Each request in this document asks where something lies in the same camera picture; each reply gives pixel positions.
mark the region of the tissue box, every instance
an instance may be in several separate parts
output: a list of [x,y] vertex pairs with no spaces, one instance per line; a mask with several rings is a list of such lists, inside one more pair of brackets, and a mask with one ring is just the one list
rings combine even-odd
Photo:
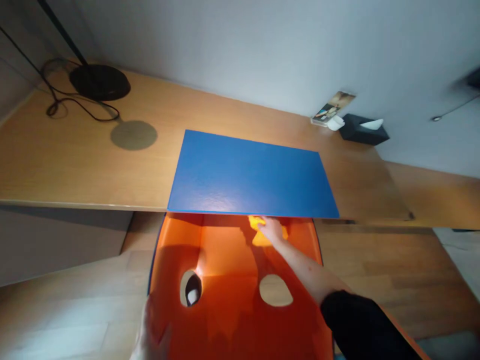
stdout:
[[360,124],[371,122],[373,119],[347,114],[343,117],[343,121],[345,121],[345,125],[339,131],[344,140],[378,145],[390,139],[383,125],[378,130],[370,130],[360,126]]

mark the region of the desk surface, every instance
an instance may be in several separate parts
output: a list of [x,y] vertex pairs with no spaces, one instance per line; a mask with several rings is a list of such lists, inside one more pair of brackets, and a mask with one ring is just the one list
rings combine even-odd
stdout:
[[[120,110],[120,124],[97,122],[73,102],[60,108],[58,118],[49,118],[51,96],[34,92],[0,128],[0,203],[165,211],[190,129],[319,152],[342,218],[408,218],[374,147],[344,141],[305,116],[125,74],[131,92],[111,102]],[[62,70],[49,79],[73,91]],[[97,117],[110,117],[102,107],[82,103]],[[128,150],[155,136],[155,131],[138,133],[139,121],[151,125],[157,139],[145,149]]]
[[480,179],[394,162],[385,165],[414,219],[368,219],[361,224],[480,230]]

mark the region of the black lamp base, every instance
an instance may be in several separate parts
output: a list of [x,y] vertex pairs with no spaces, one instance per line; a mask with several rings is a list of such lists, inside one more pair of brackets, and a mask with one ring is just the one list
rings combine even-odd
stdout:
[[96,101],[121,99],[131,89],[125,74],[108,65],[81,65],[70,72],[69,78],[80,95]]

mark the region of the forearm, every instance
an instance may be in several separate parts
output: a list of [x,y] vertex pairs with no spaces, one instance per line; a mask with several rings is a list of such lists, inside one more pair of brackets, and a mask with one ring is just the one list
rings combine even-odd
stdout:
[[304,255],[289,242],[279,241],[274,247],[318,305],[327,295],[335,291],[352,292],[335,274]]

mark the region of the yellow sponge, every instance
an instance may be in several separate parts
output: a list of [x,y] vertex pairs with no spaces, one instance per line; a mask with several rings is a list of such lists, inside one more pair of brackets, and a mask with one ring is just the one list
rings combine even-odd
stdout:
[[[253,230],[256,230],[256,235],[253,238],[253,241],[251,242],[255,246],[271,246],[272,244],[270,243],[270,240],[266,238],[265,235],[262,234],[262,232],[259,230],[259,224],[265,225],[265,221],[260,217],[260,216],[253,216],[249,215],[248,216],[248,221],[250,221],[250,226]],[[286,240],[289,237],[289,234],[287,233],[287,228],[285,226],[281,227],[281,232],[283,235],[283,238]]]

